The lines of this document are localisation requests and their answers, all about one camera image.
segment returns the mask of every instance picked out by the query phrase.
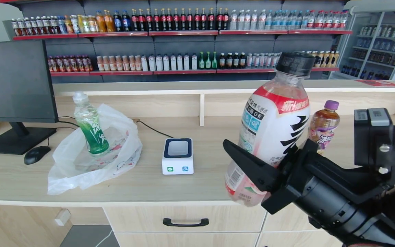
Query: black handle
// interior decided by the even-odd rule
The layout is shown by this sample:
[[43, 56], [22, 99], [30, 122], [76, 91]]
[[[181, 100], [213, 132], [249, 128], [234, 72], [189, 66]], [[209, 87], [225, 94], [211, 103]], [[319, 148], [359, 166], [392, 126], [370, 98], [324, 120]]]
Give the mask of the black handle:
[[177, 227], [196, 227], [196, 226], [206, 226], [208, 224], [210, 224], [210, 221], [207, 218], [201, 219], [201, 223], [198, 224], [173, 224], [171, 223], [171, 219], [170, 218], [164, 218], [163, 219], [163, 224], [166, 226], [177, 226]]

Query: floor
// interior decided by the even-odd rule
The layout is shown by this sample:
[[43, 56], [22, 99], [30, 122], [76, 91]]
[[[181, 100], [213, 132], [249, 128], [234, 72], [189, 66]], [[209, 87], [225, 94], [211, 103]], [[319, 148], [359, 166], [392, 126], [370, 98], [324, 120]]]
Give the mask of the floor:
[[[110, 225], [73, 225], [60, 247], [96, 247], [111, 230]], [[98, 247], [119, 247], [114, 233]]]

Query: monitor stand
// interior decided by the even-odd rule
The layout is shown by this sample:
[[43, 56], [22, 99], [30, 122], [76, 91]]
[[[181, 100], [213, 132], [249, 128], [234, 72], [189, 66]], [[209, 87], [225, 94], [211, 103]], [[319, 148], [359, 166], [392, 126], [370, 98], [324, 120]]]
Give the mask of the monitor stand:
[[22, 155], [49, 136], [55, 128], [26, 128], [21, 122], [10, 122], [11, 130], [0, 135], [0, 153]]

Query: computer monitor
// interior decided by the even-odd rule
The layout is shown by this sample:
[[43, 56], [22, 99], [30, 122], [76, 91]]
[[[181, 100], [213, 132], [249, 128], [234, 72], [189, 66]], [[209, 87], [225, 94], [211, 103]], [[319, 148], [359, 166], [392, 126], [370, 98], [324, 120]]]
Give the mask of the computer monitor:
[[47, 51], [42, 40], [0, 42], [0, 153], [24, 154], [55, 128], [26, 128], [22, 122], [57, 122]]

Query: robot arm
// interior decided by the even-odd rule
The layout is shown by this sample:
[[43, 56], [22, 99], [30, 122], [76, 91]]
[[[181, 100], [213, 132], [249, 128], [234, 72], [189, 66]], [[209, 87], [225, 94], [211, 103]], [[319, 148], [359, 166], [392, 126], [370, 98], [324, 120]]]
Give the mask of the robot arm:
[[232, 142], [224, 149], [251, 181], [270, 192], [274, 214], [294, 203], [343, 246], [395, 247], [395, 126], [385, 108], [355, 111], [355, 165], [343, 169], [306, 140], [274, 168]]

